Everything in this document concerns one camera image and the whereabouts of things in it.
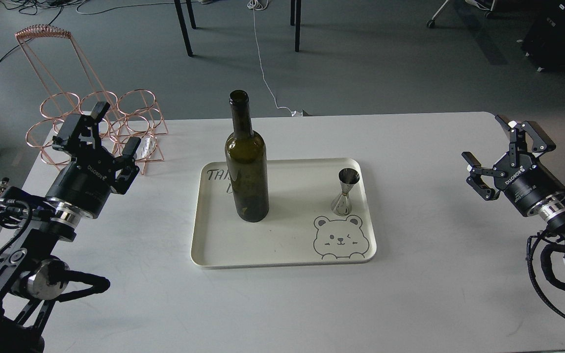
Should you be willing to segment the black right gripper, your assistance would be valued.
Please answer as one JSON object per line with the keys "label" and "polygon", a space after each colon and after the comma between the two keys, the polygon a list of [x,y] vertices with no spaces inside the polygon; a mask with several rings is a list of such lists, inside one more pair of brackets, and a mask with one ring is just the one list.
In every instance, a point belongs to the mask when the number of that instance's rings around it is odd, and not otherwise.
{"label": "black right gripper", "polygon": [[[466,183],[485,201],[498,199],[502,191],[524,217],[534,215],[534,206],[547,197],[565,197],[565,186],[540,161],[540,155],[554,151],[556,144],[535,121],[511,121],[504,115],[495,120],[509,132],[509,150],[493,169],[484,168],[469,151],[462,152],[468,163]],[[482,177],[493,177],[498,190],[484,183]]]}

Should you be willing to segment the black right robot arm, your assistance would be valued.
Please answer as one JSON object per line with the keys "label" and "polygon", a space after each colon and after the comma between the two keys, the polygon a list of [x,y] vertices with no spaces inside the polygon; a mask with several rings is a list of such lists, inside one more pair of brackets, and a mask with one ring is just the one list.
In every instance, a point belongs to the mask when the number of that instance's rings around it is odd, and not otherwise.
{"label": "black right robot arm", "polygon": [[482,167],[471,152],[462,157],[468,163],[468,185],[485,201],[501,194],[523,217],[540,216],[546,228],[527,240],[526,262],[529,279],[544,304],[565,319],[540,287],[534,270],[534,257],[540,243],[540,268],[545,279],[565,292],[565,186],[542,164],[543,154],[556,144],[534,121],[511,121],[496,115],[495,120],[508,132],[508,151],[491,168]]}

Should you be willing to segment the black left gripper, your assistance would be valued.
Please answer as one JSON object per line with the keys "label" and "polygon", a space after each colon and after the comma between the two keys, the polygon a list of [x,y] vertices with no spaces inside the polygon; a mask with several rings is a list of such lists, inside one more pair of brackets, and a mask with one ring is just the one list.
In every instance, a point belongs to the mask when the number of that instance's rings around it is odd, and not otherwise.
{"label": "black left gripper", "polygon": [[52,139],[53,149],[71,160],[45,198],[68,203],[88,218],[99,216],[110,194],[125,194],[140,171],[135,163],[140,138],[130,137],[117,158],[102,146],[99,123],[109,109],[110,103],[98,102],[88,115],[67,118]]}

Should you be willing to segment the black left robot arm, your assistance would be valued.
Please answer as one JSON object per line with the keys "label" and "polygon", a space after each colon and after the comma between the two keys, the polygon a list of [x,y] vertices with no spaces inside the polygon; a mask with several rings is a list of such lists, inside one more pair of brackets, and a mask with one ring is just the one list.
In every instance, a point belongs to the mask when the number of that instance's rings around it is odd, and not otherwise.
{"label": "black left robot arm", "polygon": [[139,172],[140,138],[129,138],[118,157],[101,143],[99,125],[109,109],[98,102],[61,125],[52,146],[71,159],[44,197],[0,184],[0,225],[15,230],[0,248],[0,353],[41,353],[54,304],[110,287],[105,277],[70,270],[51,253],[58,241],[74,240],[81,219],[97,218],[110,194],[125,194]]}

